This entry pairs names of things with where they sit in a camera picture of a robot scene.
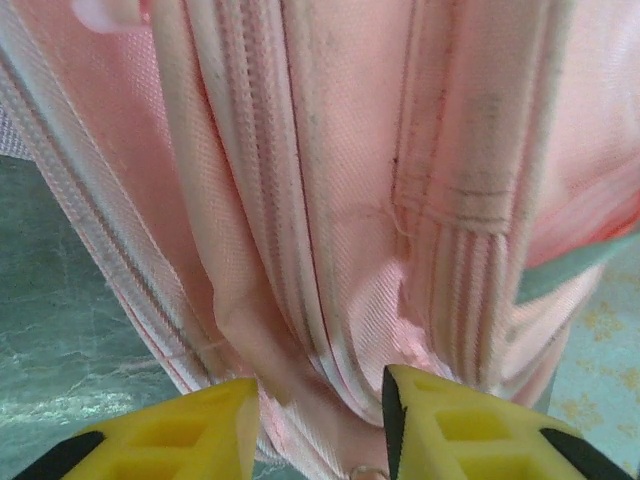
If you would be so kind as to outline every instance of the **marble surface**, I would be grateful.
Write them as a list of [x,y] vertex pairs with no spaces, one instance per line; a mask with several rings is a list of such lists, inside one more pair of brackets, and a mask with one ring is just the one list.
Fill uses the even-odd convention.
[[[177,394],[35,165],[0,158],[0,479],[99,420]],[[629,470],[640,459],[640,246],[576,323],[550,413]],[[258,465],[255,479],[301,478]]]

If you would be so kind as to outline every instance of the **pink bag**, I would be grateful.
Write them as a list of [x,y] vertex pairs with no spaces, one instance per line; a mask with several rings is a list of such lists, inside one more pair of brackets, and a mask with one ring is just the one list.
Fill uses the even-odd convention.
[[68,3],[0,0],[0,104],[180,390],[259,378],[266,461],[386,469],[391,363],[532,405],[637,236],[636,0]]

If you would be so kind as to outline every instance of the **pink fabric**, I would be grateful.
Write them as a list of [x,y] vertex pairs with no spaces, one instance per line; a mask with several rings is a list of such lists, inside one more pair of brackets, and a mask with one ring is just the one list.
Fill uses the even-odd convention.
[[601,268],[522,270],[638,214],[637,2],[73,5],[120,34],[0,0],[0,103],[182,391],[257,375],[310,478],[386,467],[386,364],[535,402]]

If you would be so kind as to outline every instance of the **teal fabric edge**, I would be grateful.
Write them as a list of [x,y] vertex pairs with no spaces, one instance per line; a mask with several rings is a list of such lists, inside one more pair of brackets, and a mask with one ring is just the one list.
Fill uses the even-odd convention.
[[558,258],[526,269],[520,279],[516,305],[547,295],[589,268],[607,262],[640,239],[640,226],[622,237],[576,248]]

